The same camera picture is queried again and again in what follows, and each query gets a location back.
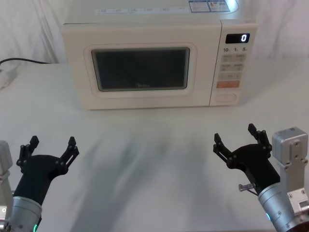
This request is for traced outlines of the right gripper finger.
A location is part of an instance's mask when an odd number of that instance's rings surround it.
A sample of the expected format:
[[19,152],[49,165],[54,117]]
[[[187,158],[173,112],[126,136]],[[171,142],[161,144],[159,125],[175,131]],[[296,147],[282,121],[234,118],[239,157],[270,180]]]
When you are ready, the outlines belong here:
[[248,125],[248,131],[265,151],[267,151],[268,153],[272,151],[272,145],[269,142],[267,132],[265,130],[259,131],[253,123],[250,123]]
[[229,169],[235,169],[235,154],[225,147],[218,133],[214,134],[213,152],[227,165]]

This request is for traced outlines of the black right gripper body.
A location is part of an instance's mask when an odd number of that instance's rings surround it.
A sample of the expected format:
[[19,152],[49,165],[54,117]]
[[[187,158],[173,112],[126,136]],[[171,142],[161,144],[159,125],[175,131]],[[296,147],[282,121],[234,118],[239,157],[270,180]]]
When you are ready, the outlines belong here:
[[270,154],[261,145],[245,145],[230,154],[228,168],[243,171],[259,194],[267,187],[280,182],[280,176],[269,158]]

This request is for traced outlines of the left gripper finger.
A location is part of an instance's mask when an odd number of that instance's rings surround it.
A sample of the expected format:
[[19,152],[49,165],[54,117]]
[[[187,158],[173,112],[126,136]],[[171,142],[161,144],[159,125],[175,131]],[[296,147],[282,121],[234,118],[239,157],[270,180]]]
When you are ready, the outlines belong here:
[[78,147],[76,146],[76,141],[73,136],[70,137],[68,141],[68,146],[65,152],[56,161],[56,170],[58,173],[67,173],[70,165],[79,155]]
[[20,155],[16,164],[19,167],[22,167],[27,160],[32,156],[33,151],[37,148],[39,144],[39,139],[37,136],[32,136],[29,144],[20,146]]

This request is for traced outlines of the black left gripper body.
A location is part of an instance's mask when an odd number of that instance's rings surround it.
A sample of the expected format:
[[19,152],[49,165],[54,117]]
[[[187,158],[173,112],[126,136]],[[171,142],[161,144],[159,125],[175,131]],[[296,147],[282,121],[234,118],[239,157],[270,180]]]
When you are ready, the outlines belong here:
[[19,158],[22,177],[14,191],[15,197],[28,198],[42,205],[53,179],[68,172],[68,167],[59,157],[35,155]]

